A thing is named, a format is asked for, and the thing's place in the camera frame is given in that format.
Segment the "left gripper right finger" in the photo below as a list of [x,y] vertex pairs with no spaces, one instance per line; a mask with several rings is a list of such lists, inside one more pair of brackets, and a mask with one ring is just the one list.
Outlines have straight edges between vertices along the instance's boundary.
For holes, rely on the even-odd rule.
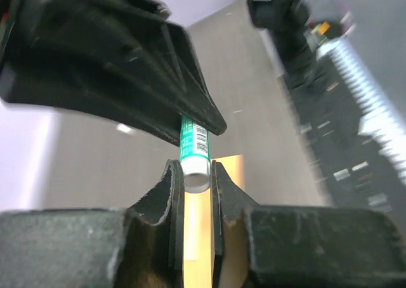
[[214,287],[404,287],[405,239],[368,209],[258,204],[211,164]]

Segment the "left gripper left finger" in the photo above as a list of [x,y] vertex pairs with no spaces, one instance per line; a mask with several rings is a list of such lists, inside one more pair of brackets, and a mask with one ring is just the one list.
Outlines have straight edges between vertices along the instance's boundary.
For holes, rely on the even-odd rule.
[[182,287],[184,181],[159,182],[124,209],[1,213],[2,287]]

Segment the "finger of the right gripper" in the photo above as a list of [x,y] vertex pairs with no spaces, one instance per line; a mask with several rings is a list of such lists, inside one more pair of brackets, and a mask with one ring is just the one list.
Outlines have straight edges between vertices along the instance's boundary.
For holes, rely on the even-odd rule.
[[1,99],[95,115],[180,144],[226,122],[160,0],[1,0]]

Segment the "orange paper envelope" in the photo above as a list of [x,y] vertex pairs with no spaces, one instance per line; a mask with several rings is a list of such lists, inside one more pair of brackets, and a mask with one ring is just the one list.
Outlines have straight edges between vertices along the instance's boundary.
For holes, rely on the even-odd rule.
[[243,287],[248,274],[241,155],[214,159],[209,188],[185,193],[184,287]]

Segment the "green white glue stick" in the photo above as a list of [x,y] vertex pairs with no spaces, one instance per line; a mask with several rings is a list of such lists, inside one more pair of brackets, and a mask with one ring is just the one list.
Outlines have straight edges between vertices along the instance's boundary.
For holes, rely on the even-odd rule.
[[209,132],[187,116],[181,117],[180,164],[185,191],[202,193],[210,187]]

